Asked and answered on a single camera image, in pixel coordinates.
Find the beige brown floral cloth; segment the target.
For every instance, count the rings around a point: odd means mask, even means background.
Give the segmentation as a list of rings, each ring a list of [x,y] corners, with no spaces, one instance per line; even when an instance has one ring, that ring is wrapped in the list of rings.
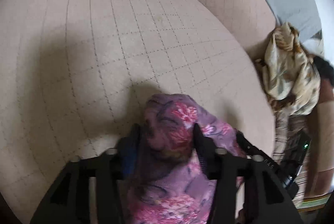
[[[294,26],[286,22],[274,29],[263,58],[255,60],[255,66],[274,113],[311,113],[319,100],[320,74]]]

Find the purple pink floral garment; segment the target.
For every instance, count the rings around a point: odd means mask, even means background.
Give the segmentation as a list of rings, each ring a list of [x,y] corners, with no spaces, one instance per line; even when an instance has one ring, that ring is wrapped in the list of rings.
[[[189,95],[152,95],[145,105],[138,159],[130,175],[126,223],[206,223],[216,182],[203,174],[192,146],[196,123],[218,147],[245,157],[236,130]]]

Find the striped beige blanket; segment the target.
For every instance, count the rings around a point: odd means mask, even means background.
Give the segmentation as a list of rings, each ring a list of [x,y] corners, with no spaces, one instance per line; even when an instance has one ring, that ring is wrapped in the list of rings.
[[[323,206],[333,192],[333,101],[318,104],[307,116],[276,113],[272,158],[292,177],[298,210]]]

